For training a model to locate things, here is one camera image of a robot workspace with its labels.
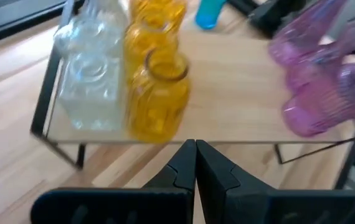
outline wooden floor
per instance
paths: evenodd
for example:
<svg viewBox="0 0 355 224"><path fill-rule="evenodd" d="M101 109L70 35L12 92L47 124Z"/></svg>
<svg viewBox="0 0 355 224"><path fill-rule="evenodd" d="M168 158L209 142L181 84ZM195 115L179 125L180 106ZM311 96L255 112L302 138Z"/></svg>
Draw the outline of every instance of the wooden floor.
<svg viewBox="0 0 355 224"><path fill-rule="evenodd" d="M192 22L196 1L184 29ZM224 9L214 32L261 38L236 12ZM77 172L29 134L52 35L58 19L0 42L0 223L30 223L33 201L59 186L141 187L178 150L177 145L89 146L86 166ZM353 134L351 123L341 125L344 137ZM322 145L284 146L286 159ZM77 146L62 146L76 156ZM215 146L243 169L280 189L330 189L343 164L348 145L280 166L271 145ZM204 223L196 197L194 223Z"/></svg>

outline yellow glass jar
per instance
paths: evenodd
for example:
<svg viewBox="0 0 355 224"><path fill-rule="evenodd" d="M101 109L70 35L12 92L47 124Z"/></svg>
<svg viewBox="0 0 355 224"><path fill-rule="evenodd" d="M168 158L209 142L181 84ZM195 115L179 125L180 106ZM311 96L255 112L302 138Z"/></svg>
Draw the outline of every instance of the yellow glass jar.
<svg viewBox="0 0 355 224"><path fill-rule="evenodd" d="M145 11L126 30L123 41L125 79L130 86L135 71L144 64L144 58L156 47L176 51L178 37L171 32L171 24L159 11Z"/></svg>
<svg viewBox="0 0 355 224"><path fill-rule="evenodd" d="M126 120L130 135L161 143L173 138L191 90L187 59L177 52L152 50L129 90Z"/></svg>
<svg viewBox="0 0 355 224"><path fill-rule="evenodd" d="M187 11L186 0L131 0L131 20L137 20L141 12L158 11L163 12L171 21L171 29L177 32L182 24Z"/></svg>

